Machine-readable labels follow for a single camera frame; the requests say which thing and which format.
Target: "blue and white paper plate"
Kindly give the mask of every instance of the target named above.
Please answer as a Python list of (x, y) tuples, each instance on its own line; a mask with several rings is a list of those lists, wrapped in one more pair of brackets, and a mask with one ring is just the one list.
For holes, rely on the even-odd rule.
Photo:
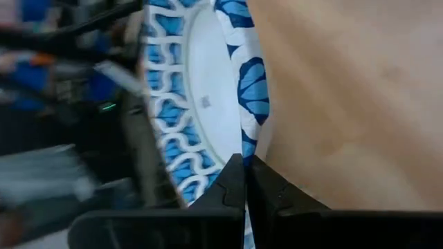
[[(150, 0), (147, 12), (150, 115), (172, 180), (191, 205), (232, 154), (242, 153), (247, 166), (255, 153), (270, 109), (260, 44), (245, 0)], [(247, 220), (245, 248), (252, 247)]]

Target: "black cable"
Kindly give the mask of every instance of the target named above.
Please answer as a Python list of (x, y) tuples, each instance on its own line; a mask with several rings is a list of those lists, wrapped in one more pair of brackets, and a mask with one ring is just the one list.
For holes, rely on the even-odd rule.
[(0, 29), (0, 44), (11, 49), (33, 50), (78, 62), (99, 63), (109, 60), (124, 66), (130, 71), (134, 70), (137, 63), (136, 58), (108, 55), (94, 50), (78, 48), (77, 46), (63, 46), (63, 44), (42, 39), (41, 35), (24, 33), (18, 30)]
[(55, 7), (63, 7), (63, 8), (74, 8), (74, 7), (77, 6), (77, 3), (70, 2), (70, 1), (57, 1), (57, 0), (54, 0), (52, 2), (52, 4)]
[(78, 0), (52, 0), (54, 6), (78, 6)]
[(141, 10), (141, 8), (142, 6), (138, 1), (121, 4), (112, 10), (95, 16), (88, 22), (59, 29), (49, 35), (49, 40), (59, 39), (61, 37), (76, 37), (92, 30), (101, 29), (109, 26), (111, 22), (117, 19), (127, 17), (131, 13)]

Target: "blue leaf pattern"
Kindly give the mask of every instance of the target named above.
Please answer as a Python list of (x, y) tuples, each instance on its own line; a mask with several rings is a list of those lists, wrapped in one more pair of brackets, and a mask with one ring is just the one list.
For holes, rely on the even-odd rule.
[(173, 172), (172, 179), (176, 185), (180, 185), (180, 183), (188, 177), (191, 177), (194, 173), (190, 168), (191, 162), (190, 159), (183, 161)]
[(148, 60), (157, 64), (161, 64), (165, 62), (165, 58), (161, 53), (160, 45), (156, 44), (148, 44), (145, 48), (145, 54), (148, 57)]
[(185, 8), (193, 7), (198, 1), (200, 1), (200, 0), (179, 0), (181, 5), (183, 5), (183, 7), (185, 7)]
[(198, 182), (193, 182), (191, 184), (189, 184), (189, 186), (187, 186), (183, 192), (182, 192), (182, 196), (183, 196), (183, 200), (186, 203), (190, 203), (195, 201), (195, 191), (196, 188), (198, 186)]
[(184, 20), (182, 17), (168, 17), (155, 14), (155, 20), (165, 30), (167, 36), (183, 34)]
[(216, 0), (214, 9), (227, 14), (234, 28), (254, 27), (245, 0)]
[(195, 126), (192, 123), (192, 120), (189, 121), (188, 125), (183, 129), (182, 133), (188, 137), (188, 143), (191, 146), (198, 145), (201, 143), (199, 136), (197, 135), (197, 131), (195, 130)]
[(170, 164), (177, 156), (183, 154), (184, 151), (180, 149), (178, 142), (173, 139), (167, 143), (163, 153), (165, 155), (165, 163)]
[(156, 71), (156, 70), (147, 70), (146, 72), (146, 78), (148, 81), (148, 85), (151, 87), (152, 90), (160, 90), (163, 86), (161, 84), (161, 77), (163, 72), (162, 71)]
[(241, 96), (245, 100), (263, 100), (268, 98), (268, 86), (266, 80), (260, 80), (253, 86), (248, 87)]
[(166, 121), (169, 127), (173, 127), (177, 126), (184, 111), (185, 109), (177, 107), (172, 100), (165, 100), (156, 118)]
[(237, 94), (239, 104), (263, 125), (270, 111), (263, 59), (254, 57), (241, 66)]
[(252, 83), (256, 82), (263, 75), (264, 75), (264, 66), (260, 63), (253, 65), (240, 80), (240, 89), (248, 87)]
[(181, 45), (177, 44), (177, 43), (173, 43), (169, 45), (169, 51), (171, 52), (172, 55), (172, 64), (174, 65), (178, 65), (178, 64), (182, 64), (183, 62), (181, 61)]
[(239, 48), (240, 46), (232, 46), (232, 45), (227, 45), (228, 46), (228, 53), (229, 53), (229, 57), (233, 56), (234, 51), (237, 50), (237, 48)]
[(208, 155), (208, 152), (206, 150), (200, 151), (201, 158), (203, 159), (203, 168), (208, 169), (215, 165), (214, 161), (210, 158)]
[(249, 157), (254, 154), (255, 145), (250, 142), (243, 141), (242, 143), (243, 157)]
[(168, 0), (150, 0), (149, 4), (152, 6), (162, 7), (168, 10), (175, 10), (175, 6), (173, 6)]
[(225, 10), (225, 12), (227, 14), (235, 14), (235, 15), (239, 15), (242, 17), (251, 17), (251, 14), (249, 14), (248, 8), (245, 5), (238, 3), (238, 2), (231, 1), (231, 2), (225, 3), (223, 5), (223, 9)]
[(255, 114), (269, 115), (269, 103), (264, 101), (251, 101), (246, 103), (249, 110)]

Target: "white plate center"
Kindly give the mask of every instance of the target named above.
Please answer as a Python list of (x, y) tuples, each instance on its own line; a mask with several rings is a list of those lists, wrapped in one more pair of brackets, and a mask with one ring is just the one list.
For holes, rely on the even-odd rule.
[(225, 163), (241, 152), (242, 134), (233, 67), (222, 26), (210, 5), (195, 17), (187, 58), (198, 129)]

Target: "wooden table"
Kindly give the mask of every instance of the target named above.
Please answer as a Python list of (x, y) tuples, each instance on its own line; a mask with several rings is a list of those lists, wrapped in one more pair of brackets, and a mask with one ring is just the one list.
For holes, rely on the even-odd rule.
[(268, 164), (332, 208), (443, 210), (443, 1), (248, 0)]

